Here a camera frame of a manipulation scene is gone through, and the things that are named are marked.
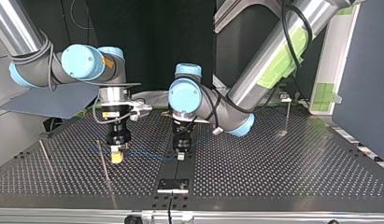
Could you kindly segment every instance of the black perforated table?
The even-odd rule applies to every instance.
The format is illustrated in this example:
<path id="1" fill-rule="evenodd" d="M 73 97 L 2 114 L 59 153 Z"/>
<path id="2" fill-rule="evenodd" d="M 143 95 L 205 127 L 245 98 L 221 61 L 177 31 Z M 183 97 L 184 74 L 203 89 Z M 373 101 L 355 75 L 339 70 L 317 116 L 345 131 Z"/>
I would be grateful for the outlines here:
<path id="1" fill-rule="evenodd" d="M 171 155 L 171 119 L 152 112 L 129 121 L 125 162 L 104 175 L 96 140 L 106 127 L 92 115 L 72 121 L 41 145 L 0 167 L 0 208 L 127 209 L 223 212 L 384 213 L 384 169 L 303 108 L 267 108 L 250 134 L 194 132 L 192 156 Z M 188 194 L 158 194 L 160 179 L 189 179 Z"/>

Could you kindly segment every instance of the white wall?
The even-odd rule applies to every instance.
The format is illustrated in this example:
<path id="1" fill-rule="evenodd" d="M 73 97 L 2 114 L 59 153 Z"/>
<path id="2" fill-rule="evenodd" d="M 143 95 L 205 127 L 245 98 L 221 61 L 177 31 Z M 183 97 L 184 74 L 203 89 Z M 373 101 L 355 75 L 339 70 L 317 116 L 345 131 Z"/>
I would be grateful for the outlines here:
<path id="1" fill-rule="evenodd" d="M 10 59 L 2 58 L 6 55 L 7 51 L 0 42 L 0 105 L 28 91 L 11 79 L 8 72 Z M 0 165 L 37 140 L 37 136 L 44 131 L 42 121 L 45 119 L 0 110 Z"/>

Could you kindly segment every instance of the blue joint cap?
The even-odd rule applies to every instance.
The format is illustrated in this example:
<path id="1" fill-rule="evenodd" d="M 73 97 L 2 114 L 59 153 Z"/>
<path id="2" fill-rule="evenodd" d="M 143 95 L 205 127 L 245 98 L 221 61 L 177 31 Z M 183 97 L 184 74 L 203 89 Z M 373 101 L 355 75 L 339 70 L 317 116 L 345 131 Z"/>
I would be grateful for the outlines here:
<path id="1" fill-rule="evenodd" d="M 249 114 L 248 119 L 241 126 L 239 126 L 237 129 L 228 133 L 237 137 L 242 137 L 247 133 L 249 133 L 250 128 L 252 127 L 254 121 L 255 121 L 255 116 L 253 114 Z"/>
<path id="2" fill-rule="evenodd" d="M 201 104 L 203 95 L 197 84 L 187 78 L 174 81 L 169 88 L 168 101 L 179 113 L 191 113 Z"/>
<path id="3" fill-rule="evenodd" d="M 124 59 L 124 53 L 119 48 L 115 48 L 115 47 L 101 47 L 98 50 L 103 52 L 103 53 L 107 53 L 107 54 L 112 54 L 112 55 L 118 56 L 119 58 L 122 58 L 123 60 L 125 60 Z"/>
<path id="4" fill-rule="evenodd" d="M 61 62 L 65 72 L 76 79 L 89 81 L 99 78 L 105 70 L 101 51 L 87 45 L 71 45 L 63 53 Z"/>
<path id="5" fill-rule="evenodd" d="M 35 86 L 31 83 L 29 83 L 27 80 L 25 80 L 21 74 L 18 72 L 17 70 L 17 67 L 16 67 L 16 64 L 14 62 L 11 62 L 10 63 L 10 67 L 8 68 L 8 70 L 10 70 L 10 76 L 11 78 L 13 78 L 13 80 L 19 84 L 20 86 L 22 87 L 26 87 L 26 88 L 40 88 L 38 86 Z"/>
<path id="6" fill-rule="evenodd" d="M 194 63 L 179 63 L 175 69 L 175 75 L 177 74 L 187 74 L 201 76 L 202 68 L 198 64 Z"/>

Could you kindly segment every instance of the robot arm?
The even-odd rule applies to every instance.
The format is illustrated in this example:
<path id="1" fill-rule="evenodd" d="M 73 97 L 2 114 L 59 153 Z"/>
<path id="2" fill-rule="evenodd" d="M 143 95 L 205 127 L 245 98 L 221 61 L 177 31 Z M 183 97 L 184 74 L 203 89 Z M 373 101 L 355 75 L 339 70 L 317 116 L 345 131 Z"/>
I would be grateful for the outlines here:
<path id="1" fill-rule="evenodd" d="M 350 7 L 354 2 L 355 0 L 295 0 L 293 6 L 306 17 L 314 39 L 338 10 Z M 296 57 L 301 62 L 302 53 L 307 46 L 308 31 L 294 11 L 290 11 L 286 17 L 288 34 Z M 195 69 L 195 66 L 197 65 L 179 64 L 177 67 L 176 81 L 169 92 L 169 103 L 176 111 L 174 118 L 192 117 L 185 114 L 194 114 L 213 123 L 216 127 L 214 133 L 226 131 L 235 136 L 243 136 L 249 132 L 254 122 L 254 116 L 250 112 L 283 77 L 287 77 L 296 68 L 281 22 L 267 37 L 226 97 L 199 85 L 197 79 L 192 77 L 201 76 L 201 68 Z"/>
<path id="2" fill-rule="evenodd" d="M 72 45 L 64 52 L 54 53 L 50 40 L 37 31 L 16 0 L 0 0 L 0 39 L 13 60 L 9 67 L 11 77 L 23 87 L 52 88 L 53 84 L 78 81 L 99 85 L 106 119 L 102 122 L 108 124 L 112 161 L 122 161 L 121 149 L 128 147 L 131 134 L 127 119 L 120 118 L 127 117 L 139 104 L 131 101 L 127 90 L 132 84 L 126 83 L 121 49 Z"/>
<path id="3" fill-rule="evenodd" d="M 295 0 L 293 6 L 306 18 L 312 36 L 300 15 L 290 11 L 286 15 L 287 33 L 294 52 L 290 51 L 289 39 L 279 23 L 226 96 L 200 84 L 200 66 L 179 64 L 168 99 L 174 110 L 174 148 L 178 151 L 190 148 L 193 122 L 197 117 L 214 124 L 214 134 L 223 131 L 235 136 L 247 134 L 255 119 L 251 111 L 282 77 L 295 69 L 295 57 L 302 61 L 307 40 L 314 38 L 338 10 L 354 2 Z M 55 54 L 50 41 L 37 31 L 15 0 L 0 0 L 0 39 L 13 59 L 11 76 L 22 86 L 51 87 L 51 82 L 99 83 L 103 115 L 109 121 L 107 142 L 114 152 L 114 162 L 122 161 L 120 150 L 127 146 L 131 135 L 126 120 L 119 118 L 129 114 L 130 107 L 137 106 L 130 100 L 125 84 L 122 51 L 73 45 Z"/>

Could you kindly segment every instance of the green tape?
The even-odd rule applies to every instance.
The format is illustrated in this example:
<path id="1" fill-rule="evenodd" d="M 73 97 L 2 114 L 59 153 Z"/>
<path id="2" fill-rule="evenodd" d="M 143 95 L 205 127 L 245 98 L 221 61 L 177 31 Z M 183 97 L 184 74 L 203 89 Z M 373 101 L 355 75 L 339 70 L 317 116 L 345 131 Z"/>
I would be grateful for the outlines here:
<path id="1" fill-rule="evenodd" d="M 339 16 L 351 15 L 354 12 L 354 7 L 355 6 L 343 8 L 340 11 L 338 11 L 336 15 L 339 15 Z"/>
<path id="2" fill-rule="evenodd" d="M 308 40 L 308 32 L 303 28 L 299 28 L 293 31 L 290 37 L 294 51 L 299 58 L 299 62 L 301 62 L 303 60 L 301 55 L 306 48 Z M 277 51 L 277 56 L 275 56 L 262 77 L 258 80 L 258 85 L 272 89 L 282 77 L 287 77 L 295 68 L 296 65 L 294 64 L 288 43 L 285 43 Z"/>
<path id="3" fill-rule="evenodd" d="M 334 99 L 333 83 L 317 83 L 314 101 L 311 106 L 313 111 L 326 112 L 329 111 L 331 103 Z"/>

